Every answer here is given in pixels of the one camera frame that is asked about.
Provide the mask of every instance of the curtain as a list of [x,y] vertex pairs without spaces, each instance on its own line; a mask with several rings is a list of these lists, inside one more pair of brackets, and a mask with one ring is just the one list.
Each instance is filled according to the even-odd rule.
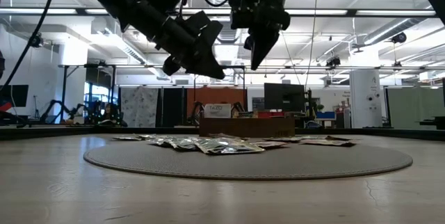
[[122,112],[129,127],[155,127],[158,89],[122,88]]

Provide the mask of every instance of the orange panel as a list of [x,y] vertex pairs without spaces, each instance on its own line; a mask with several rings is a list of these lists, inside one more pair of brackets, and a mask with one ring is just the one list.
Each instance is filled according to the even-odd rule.
[[187,116],[190,116],[193,110],[193,103],[196,101],[205,104],[229,103],[234,104],[240,102],[244,106],[244,91],[237,88],[189,88],[187,91]]

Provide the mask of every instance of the ceiling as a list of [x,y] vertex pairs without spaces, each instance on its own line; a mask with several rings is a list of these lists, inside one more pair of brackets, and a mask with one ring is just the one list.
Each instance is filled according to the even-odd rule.
[[[1,7],[43,7],[46,0],[1,0]],[[336,9],[424,9],[429,6],[427,0],[286,0],[286,8],[336,8]],[[53,0],[52,7],[73,7],[73,8],[100,8],[101,5],[97,0]],[[208,8],[209,6],[204,0],[190,0],[188,2],[190,8]],[[227,17],[214,18],[228,25]],[[342,65],[347,65],[354,49],[350,45],[359,42],[361,38],[372,34],[377,29],[395,23],[394,18],[346,18],[346,17],[293,17],[290,27],[282,32],[277,44],[270,51],[267,59],[262,63],[264,66],[269,65],[325,65],[325,61],[332,56],[340,57]],[[28,25],[33,25],[38,21],[38,17],[32,16],[12,16],[11,26],[14,30],[26,32],[24,30]],[[3,17],[0,23],[9,22],[9,17]],[[95,25],[105,25],[115,28],[112,18],[94,18],[86,19],[85,17],[47,17],[44,24],[46,25],[63,25],[75,31],[76,25],[91,24],[93,29],[91,34],[82,33],[82,36],[91,45],[88,58],[93,61],[104,59],[108,63],[115,64],[137,64],[138,62],[116,47],[113,42],[107,41],[94,29]],[[426,51],[436,47],[443,42],[445,31],[442,30],[443,24],[439,19],[426,19],[407,30],[407,42],[402,45],[393,45],[385,42],[385,40],[375,44],[380,54],[381,65],[391,65],[394,59],[403,59],[407,56],[415,57],[419,52]],[[53,40],[56,44],[63,44],[64,37],[61,35],[66,32],[48,32],[50,35],[48,40]],[[116,32],[117,35],[124,38],[135,51],[143,55],[148,63],[162,64],[168,57],[163,50],[158,51],[154,45],[148,42],[144,35],[130,28],[123,35]],[[233,37],[239,35],[238,40],[232,45],[222,45],[217,42],[213,50],[219,61],[231,61],[236,64],[250,64],[250,52],[243,48],[243,41],[246,39],[247,31],[238,30],[233,32]],[[433,54],[426,54],[421,58],[415,58],[409,65],[427,65],[431,62],[437,62],[441,59],[445,60],[443,51],[435,51]],[[292,73],[294,70],[280,70],[278,68],[269,68],[269,73]]]

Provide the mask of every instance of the white pillar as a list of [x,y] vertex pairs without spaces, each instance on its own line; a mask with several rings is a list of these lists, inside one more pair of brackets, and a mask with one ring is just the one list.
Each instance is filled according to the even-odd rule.
[[[352,66],[378,66],[378,50],[366,49],[351,55]],[[382,102],[378,70],[354,70],[350,73],[352,127],[381,127]]]
[[[92,18],[86,17],[82,23],[67,25],[70,29],[80,35],[91,34],[91,21]],[[84,65],[88,60],[88,48],[89,46],[73,38],[65,42],[60,46],[60,64],[61,65]],[[73,71],[74,68],[68,69],[68,74]],[[62,88],[63,88],[63,72],[64,69],[60,68],[58,71],[58,92],[57,99],[62,100]],[[84,87],[86,82],[86,69],[78,68],[68,78],[65,91],[65,105],[67,108],[72,109],[77,104],[83,104]]]

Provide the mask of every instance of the brown box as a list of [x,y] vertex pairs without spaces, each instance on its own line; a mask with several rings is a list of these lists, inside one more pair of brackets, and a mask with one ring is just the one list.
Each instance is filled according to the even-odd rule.
[[219,133],[252,138],[294,136],[295,120],[291,118],[202,118],[200,120],[200,136]]

